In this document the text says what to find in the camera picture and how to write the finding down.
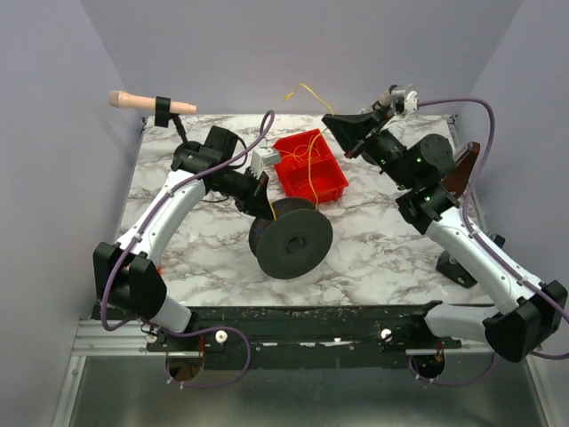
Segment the grey cable spool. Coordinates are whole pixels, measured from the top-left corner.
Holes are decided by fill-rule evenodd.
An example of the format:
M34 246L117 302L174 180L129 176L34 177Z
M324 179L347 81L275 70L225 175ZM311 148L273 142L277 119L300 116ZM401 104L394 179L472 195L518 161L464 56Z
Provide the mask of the grey cable spool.
M281 198L273 206L275 220L253 221L249 247L268 276L298 278L311 272L327 256L333 242L333 226L306 199Z

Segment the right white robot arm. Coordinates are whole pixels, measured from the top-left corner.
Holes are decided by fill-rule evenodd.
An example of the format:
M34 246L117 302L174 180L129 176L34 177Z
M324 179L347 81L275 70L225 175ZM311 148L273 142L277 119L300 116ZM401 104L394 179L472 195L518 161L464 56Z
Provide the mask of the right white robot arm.
M404 193L396 202L404 220L442 246L493 301L491 309L439 303L424 316L434 336L487 343L509 362L519 362L554 334L568 296L507 256L464 212L443 185L452 173L451 143L430 133L411 147L388 129L388 108L362 115L326 114L322 121L345 157L366 154Z

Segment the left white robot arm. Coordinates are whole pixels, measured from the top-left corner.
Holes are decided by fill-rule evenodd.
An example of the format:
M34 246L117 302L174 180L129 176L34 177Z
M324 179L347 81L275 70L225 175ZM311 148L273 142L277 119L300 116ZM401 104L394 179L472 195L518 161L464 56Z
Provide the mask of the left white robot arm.
M158 266L181 223L209 192L234 198L244 214L274 217L265 170L279 163L280 156L259 141L236 154L240 140L230 130L213 126L205 142L183 141L174 151L164 184L139 220L115 243L96 247L95 285L107 331L115 330L108 321L109 308L173 334L188 331L193 312L169 296Z

